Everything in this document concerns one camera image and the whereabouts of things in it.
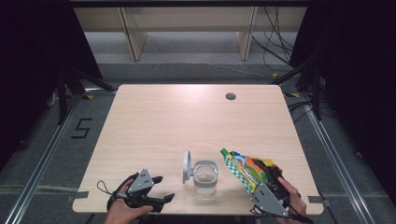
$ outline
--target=human hand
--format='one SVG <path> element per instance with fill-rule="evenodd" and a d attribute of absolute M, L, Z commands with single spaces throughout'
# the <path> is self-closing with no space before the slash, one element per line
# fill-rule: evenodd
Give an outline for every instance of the human hand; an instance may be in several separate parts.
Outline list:
<path fill-rule="evenodd" d="M 132 184 L 133 180 L 126 182 L 120 192 L 125 192 L 128 186 Z M 138 208 L 129 207 L 123 199 L 117 199 L 111 204 L 108 209 L 105 224 L 128 224 L 137 217 L 143 216 L 146 213 L 152 211 L 152 206 L 141 206 Z"/>
<path fill-rule="evenodd" d="M 279 182 L 285 187 L 285 189 L 289 192 L 290 196 L 290 207 L 289 213 L 293 215 L 300 214 L 301 216 L 306 216 L 306 204 L 303 200 L 301 200 L 300 195 L 298 193 L 297 188 L 295 188 L 289 181 L 285 180 L 282 177 L 277 178 Z M 301 223 L 298 220 L 294 220 L 291 218 L 283 218 L 283 217 L 276 217 L 276 223 L 278 224 L 298 224 Z"/>

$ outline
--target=wire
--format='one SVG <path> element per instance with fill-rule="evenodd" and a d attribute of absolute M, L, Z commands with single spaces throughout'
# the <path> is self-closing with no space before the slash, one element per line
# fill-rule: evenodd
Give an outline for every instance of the wire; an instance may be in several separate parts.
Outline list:
<path fill-rule="evenodd" d="M 326 117 L 328 117 L 328 118 L 332 118 L 332 119 L 337 118 L 337 116 L 326 114 L 326 113 L 324 113 L 323 111 L 320 111 L 320 114 L 322 114 L 322 115 L 324 115 L 324 116 L 326 116 Z"/>
<path fill-rule="evenodd" d="M 293 112 L 296 108 L 300 107 L 301 105 L 311 105 L 312 101 L 303 101 L 303 102 L 299 102 L 293 105 L 288 105 L 289 108 L 289 112 L 291 115 L 293 115 Z"/>
<path fill-rule="evenodd" d="M 297 119 L 295 119 L 295 120 L 293 121 L 293 123 L 297 122 L 300 118 L 302 118 L 304 115 L 306 115 L 306 114 L 307 114 L 308 112 L 310 112 L 310 111 L 312 111 L 312 109 L 309 109 L 309 110 L 305 111 L 300 117 L 298 117 Z"/>
<path fill-rule="evenodd" d="M 284 60 L 282 57 L 280 57 L 279 55 L 275 54 L 273 51 L 269 50 L 268 48 L 266 48 L 265 46 L 263 46 L 261 43 L 259 43 L 259 41 L 256 40 L 256 38 L 254 36 L 251 37 L 260 47 L 262 47 L 262 49 L 268 51 L 269 53 L 271 53 L 272 55 L 274 55 L 275 57 L 277 57 L 280 61 L 282 61 L 285 64 L 289 64 L 288 61 Z"/>
<path fill-rule="evenodd" d="M 289 50 L 291 50 L 291 49 L 288 49 L 288 48 L 285 46 L 284 42 L 287 43 L 287 44 L 288 44 L 289 46 L 291 46 L 291 47 L 292 47 L 292 44 L 290 44 L 289 42 L 287 42 L 287 41 L 282 37 L 282 35 L 280 34 L 280 26 L 279 26 L 279 18 L 278 18 L 278 15 L 279 15 L 279 7 L 275 7 L 275 10 L 276 10 L 276 20 L 275 20 L 275 22 L 273 22 L 273 20 L 272 20 L 271 17 L 269 16 L 269 13 L 268 13 L 266 7 L 264 7 L 264 10 L 265 10 L 265 14 L 266 14 L 266 16 L 267 16 L 269 22 L 271 23 L 272 28 L 273 28 L 273 29 L 272 29 L 272 32 L 271 32 L 271 34 L 270 34 L 269 37 L 266 35 L 266 33 L 264 33 L 265 37 L 268 39 L 268 41 L 267 41 L 267 46 L 268 46 L 268 43 L 271 42 L 271 43 L 273 43 L 275 46 L 282 48 L 282 50 L 283 50 L 283 52 L 284 52 L 284 54 L 285 54 L 286 59 L 289 60 L 289 59 L 290 59 Z M 280 41 L 281 46 L 276 45 L 276 44 L 271 40 L 271 38 L 272 38 L 272 36 L 273 36 L 274 33 L 277 35 L 277 37 L 278 37 L 278 39 L 279 39 L 279 41 Z"/>
<path fill-rule="evenodd" d="M 254 214 L 254 215 L 259 215 L 261 217 L 282 217 L 282 218 L 290 218 L 290 219 L 293 219 L 293 220 L 298 220 L 298 221 L 300 221 L 302 223 L 314 223 L 311 220 L 311 218 L 300 215 L 300 213 L 298 213 L 297 210 L 295 210 L 294 207 L 291 206 L 290 203 L 288 203 L 288 207 L 291 208 L 292 210 L 294 210 L 295 214 L 290 213 L 291 216 L 283 217 L 283 216 L 279 216 L 279 215 L 276 215 L 276 214 L 264 212 L 257 205 L 254 205 L 249 210 L 249 212 Z"/>
<path fill-rule="evenodd" d="M 90 217 L 88 218 L 88 220 L 85 222 L 85 224 L 91 223 L 94 216 L 95 216 L 95 214 L 91 214 Z"/>
<path fill-rule="evenodd" d="M 325 202 L 326 198 L 323 196 L 323 193 L 318 188 L 318 185 L 317 185 L 317 190 L 318 190 L 320 198 L 322 199 L 323 202 Z M 334 224 L 338 224 L 338 221 L 337 221 L 337 219 L 335 219 L 334 213 L 332 212 L 332 209 L 330 208 L 330 206 L 328 206 L 326 204 L 325 204 L 325 206 L 326 206 L 327 210 L 329 211 L 329 214 L 332 217 L 332 221 L 334 221 Z"/>
<path fill-rule="evenodd" d="M 166 60 L 166 59 L 163 57 L 163 54 L 162 54 L 159 50 L 157 50 L 156 48 L 154 48 L 154 46 L 152 46 L 151 43 L 149 43 L 148 40 L 146 40 L 146 42 L 147 42 L 147 43 L 151 46 L 151 48 L 154 49 L 154 50 L 161 56 L 161 58 L 162 58 L 165 62 L 167 62 L 167 63 L 185 63 L 185 64 L 192 64 L 192 63 L 186 63 L 186 62 L 171 62 L 171 61 L 168 61 L 168 60 Z M 260 74 L 260 73 L 252 73 L 252 72 L 241 71 L 241 70 L 237 70 L 237 69 L 234 69 L 234 68 L 231 68 L 231 67 L 214 65 L 214 64 L 212 64 L 212 63 L 203 63 L 203 64 L 209 65 L 209 66 L 212 66 L 212 67 L 216 67 L 216 68 L 232 70 L 232 71 L 235 71 L 235 72 L 238 72 L 238 73 L 242 73 L 242 74 L 248 74 L 248 75 L 255 75 L 255 76 L 259 76 L 259 77 L 264 77 L 264 78 L 267 78 L 267 79 L 271 79 L 271 80 L 272 80 L 271 77 L 267 77 L 267 76 L 262 75 L 262 74 Z"/>
<path fill-rule="evenodd" d="M 271 32 L 271 35 L 270 35 L 270 37 L 269 37 L 268 39 L 271 39 L 271 37 L 272 37 L 273 34 L 274 34 L 274 27 L 273 27 L 273 30 L 272 30 L 272 32 Z M 265 64 L 266 67 L 268 67 L 268 68 L 270 68 L 270 69 L 273 69 L 273 70 L 276 70 L 276 69 L 274 69 L 274 68 L 271 68 L 271 67 L 267 64 L 267 62 L 265 61 L 265 51 L 268 49 L 268 44 L 269 44 L 269 41 L 267 41 L 267 44 L 265 45 L 265 47 L 263 47 L 263 49 L 264 49 L 264 54 L 262 55 L 262 60 L 264 61 L 264 64 Z"/>

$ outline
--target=wooden table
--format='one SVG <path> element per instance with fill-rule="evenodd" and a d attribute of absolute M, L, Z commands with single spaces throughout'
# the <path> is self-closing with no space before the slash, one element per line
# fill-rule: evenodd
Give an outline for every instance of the wooden table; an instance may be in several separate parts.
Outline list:
<path fill-rule="evenodd" d="M 234 100 L 226 98 L 235 94 Z M 321 214 L 321 203 L 309 203 L 318 191 L 297 132 L 278 86 L 273 85 L 122 85 L 110 108 L 91 162 L 75 199 L 80 213 L 104 213 L 108 195 L 96 184 L 114 190 L 127 176 L 147 168 L 163 182 L 148 194 L 175 193 L 163 214 L 251 215 L 253 203 L 242 183 L 228 170 L 222 148 L 272 159 L 301 193 L 307 214 Z M 212 160 L 219 167 L 216 192 L 198 195 L 190 179 L 182 184 L 183 153 L 192 164 Z"/>

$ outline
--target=hole in table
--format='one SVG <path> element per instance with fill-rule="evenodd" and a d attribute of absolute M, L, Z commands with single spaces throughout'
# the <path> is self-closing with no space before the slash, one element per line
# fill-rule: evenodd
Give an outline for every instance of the hole in table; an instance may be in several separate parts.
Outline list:
<path fill-rule="evenodd" d="M 225 98 L 227 98 L 227 100 L 234 100 L 236 98 L 236 95 L 232 92 L 228 92 L 227 94 L 225 94 Z"/>

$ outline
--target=black cable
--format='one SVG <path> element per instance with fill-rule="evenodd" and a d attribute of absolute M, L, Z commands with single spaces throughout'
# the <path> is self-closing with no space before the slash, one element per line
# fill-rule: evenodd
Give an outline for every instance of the black cable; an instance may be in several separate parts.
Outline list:
<path fill-rule="evenodd" d="M 268 20 L 269 20 L 270 23 L 271 23 L 272 28 L 273 28 L 273 30 L 272 30 L 272 32 L 271 32 L 271 35 L 270 35 L 269 39 L 271 39 L 273 33 L 276 33 L 276 35 L 277 35 L 277 37 L 278 37 L 278 39 L 280 40 L 280 43 L 281 43 L 281 45 L 282 45 L 283 53 L 285 54 L 286 59 L 289 60 L 289 57 L 288 57 L 289 53 L 285 50 L 286 47 L 285 47 L 285 45 L 283 44 L 282 36 L 281 36 L 280 33 L 279 33 L 279 30 L 280 30 L 280 29 L 279 29 L 279 20 L 278 20 L 279 7 L 276 7 L 276 20 L 275 20 L 275 22 L 273 22 L 273 21 L 271 20 L 271 17 L 269 16 L 266 7 L 264 7 L 264 10 L 265 10 L 265 14 L 267 15 Z"/>
<path fill-rule="evenodd" d="M 337 116 L 326 114 L 326 113 L 324 113 L 324 112 L 321 111 L 321 110 L 319 110 L 319 112 L 320 112 L 320 114 L 322 114 L 322 115 L 324 115 L 324 116 L 326 116 L 326 117 L 328 117 L 328 118 L 332 118 L 332 119 L 337 118 Z"/>
<path fill-rule="evenodd" d="M 264 65 L 267 67 L 267 68 L 269 68 L 269 69 L 271 69 L 271 70 L 273 70 L 273 71 L 278 71 L 278 72 L 289 72 L 289 70 L 280 70 L 280 69 L 275 69 L 275 68 L 272 68 L 272 67 L 270 67 L 268 64 L 267 64 L 267 62 L 265 61 L 265 51 L 267 51 L 268 50 L 268 42 L 267 42 L 267 44 L 265 45 L 265 47 L 262 47 L 263 49 L 264 49 L 264 53 L 263 53 L 263 55 L 262 55 L 262 60 L 264 61 Z M 281 59 L 281 61 L 282 62 L 286 62 L 286 64 L 289 64 L 287 61 L 284 61 L 284 59 Z"/>
<path fill-rule="evenodd" d="M 275 15 L 276 15 L 276 20 L 275 20 L 275 27 L 274 29 L 276 30 L 276 35 L 279 38 L 280 44 L 282 45 L 282 49 L 283 49 L 283 53 L 285 54 L 285 57 L 288 59 L 288 61 L 290 60 L 290 54 L 289 52 L 286 50 L 286 46 L 283 44 L 283 39 L 282 36 L 280 35 L 280 27 L 279 27 L 279 7 L 275 8 Z"/>
<path fill-rule="evenodd" d="M 285 64 L 289 64 L 288 61 L 284 60 L 282 57 L 280 57 L 279 55 L 277 55 L 276 53 L 274 53 L 273 51 L 269 50 L 268 48 L 266 48 L 265 46 L 263 46 L 261 43 L 259 43 L 259 41 L 256 40 L 256 38 L 254 36 L 251 37 L 262 49 L 268 51 L 269 53 L 271 53 L 272 55 L 274 55 L 275 57 L 277 57 L 280 61 L 282 61 Z"/>
<path fill-rule="evenodd" d="M 85 222 L 85 224 L 90 224 L 92 222 L 94 216 L 95 216 L 95 214 L 91 214 L 90 217 L 88 218 L 88 220 Z"/>
<path fill-rule="evenodd" d="M 270 39 L 270 37 L 268 37 L 268 35 L 267 35 L 265 32 L 263 32 L 263 34 L 264 34 L 264 36 L 267 38 L 267 40 L 268 40 L 271 44 L 273 44 L 275 47 L 278 47 L 278 48 L 280 48 L 280 49 L 283 49 L 282 46 L 280 46 L 280 45 L 274 43 L 274 41 L 272 41 L 272 40 Z"/>
<path fill-rule="evenodd" d="M 290 51 L 292 51 L 292 49 L 294 48 L 294 46 L 292 44 L 290 44 L 287 40 L 285 40 L 285 38 L 282 37 L 281 34 L 279 34 L 280 38 L 282 39 L 282 42 L 285 42 L 286 44 L 288 44 L 289 46 L 291 46 L 291 49 L 289 49 Z"/>
<path fill-rule="evenodd" d="M 292 115 L 296 108 L 300 107 L 301 105 L 310 105 L 310 104 L 312 104 L 312 101 L 303 101 L 293 105 L 288 105 L 289 112 Z"/>
<path fill-rule="evenodd" d="M 118 187 L 116 190 L 114 190 L 113 194 L 116 195 L 116 194 L 122 189 L 122 187 L 126 184 L 126 182 L 128 182 L 128 181 L 131 180 L 131 179 L 136 179 L 136 177 L 137 177 L 138 175 L 139 175 L 139 173 L 136 173 L 136 174 L 134 174 L 134 175 L 128 176 L 128 178 L 126 178 L 126 179 L 119 185 L 119 187 Z"/>
<path fill-rule="evenodd" d="M 323 196 L 323 194 L 322 194 L 322 192 L 320 191 L 320 189 L 318 188 L 318 186 L 317 186 L 317 190 L 318 190 L 318 193 L 319 193 L 320 198 L 322 199 L 323 202 L 325 202 L 325 201 L 326 201 L 326 198 Z M 326 207 L 327 210 L 329 211 L 329 214 L 330 214 L 330 216 L 332 217 L 332 221 L 334 222 L 334 224 L 338 224 L 338 221 L 337 221 L 337 219 L 335 219 L 334 213 L 332 212 L 332 209 L 330 208 L 330 206 L 327 206 L 327 205 L 325 204 L 325 207 Z"/>
<path fill-rule="evenodd" d="M 298 117 L 297 119 L 295 119 L 295 120 L 293 121 L 293 123 L 297 122 L 300 118 L 302 118 L 304 115 L 306 115 L 306 114 L 307 114 L 308 112 L 310 112 L 310 111 L 312 111 L 312 109 L 309 109 L 309 110 L 305 111 L 300 117 Z"/>
<path fill-rule="evenodd" d="M 251 208 L 249 210 L 249 212 L 254 214 L 254 215 L 259 215 L 261 217 L 267 217 L 268 216 L 268 217 L 291 218 L 291 219 L 294 219 L 294 220 L 298 220 L 298 221 L 300 221 L 302 223 L 314 223 L 314 221 L 312 221 L 311 218 L 300 215 L 300 213 L 298 213 L 297 210 L 295 210 L 294 207 L 291 206 L 290 203 L 288 203 L 288 207 L 291 208 L 292 210 L 294 210 L 294 212 L 296 214 L 295 215 L 291 214 L 291 216 L 288 216 L 288 217 L 282 217 L 282 216 L 279 216 L 279 215 L 276 215 L 276 214 L 263 212 L 257 205 L 254 205 L 253 208 Z"/>

